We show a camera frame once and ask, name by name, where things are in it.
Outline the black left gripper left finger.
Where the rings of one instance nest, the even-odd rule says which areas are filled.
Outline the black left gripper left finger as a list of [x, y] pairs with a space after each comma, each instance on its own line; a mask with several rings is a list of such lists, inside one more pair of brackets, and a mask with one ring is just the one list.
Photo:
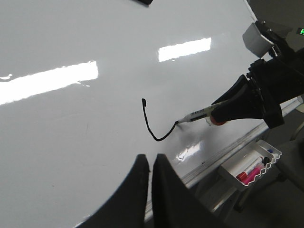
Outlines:
[[80, 228], [143, 228], [149, 185], [149, 163], [136, 156], [128, 175], [114, 194]]

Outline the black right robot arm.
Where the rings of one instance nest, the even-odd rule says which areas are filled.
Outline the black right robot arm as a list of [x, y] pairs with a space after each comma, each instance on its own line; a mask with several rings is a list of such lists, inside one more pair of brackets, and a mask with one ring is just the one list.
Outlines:
[[261, 119], [270, 129], [284, 124], [281, 104], [304, 93], [304, 44], [294, 43], [290, 32], [273, 30], [264, 21], [250, 24], [242, 38], [258, 59], [214, 101], [213, 124], [239, 119]]

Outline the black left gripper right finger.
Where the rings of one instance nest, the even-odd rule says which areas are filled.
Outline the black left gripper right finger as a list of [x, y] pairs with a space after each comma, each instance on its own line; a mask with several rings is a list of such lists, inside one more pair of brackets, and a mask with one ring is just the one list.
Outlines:
[[184, 185], [165, 154], [158, 154], [152, 174], [155, 228], [227, 228]]

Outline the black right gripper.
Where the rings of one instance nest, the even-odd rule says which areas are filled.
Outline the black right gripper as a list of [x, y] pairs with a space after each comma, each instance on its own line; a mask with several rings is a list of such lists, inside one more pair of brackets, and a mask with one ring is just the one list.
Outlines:
[[[241, 75], [233, 86], [212, 104], [220, 104], [211, 116], [218, 122], [263, 119], [268, 128], [283, 125], [280, 104], [304, 94], [304, 60], [259, 59], [250, 64], [249, 76]], [[262, 97], [252, 92], [257, 86]]]

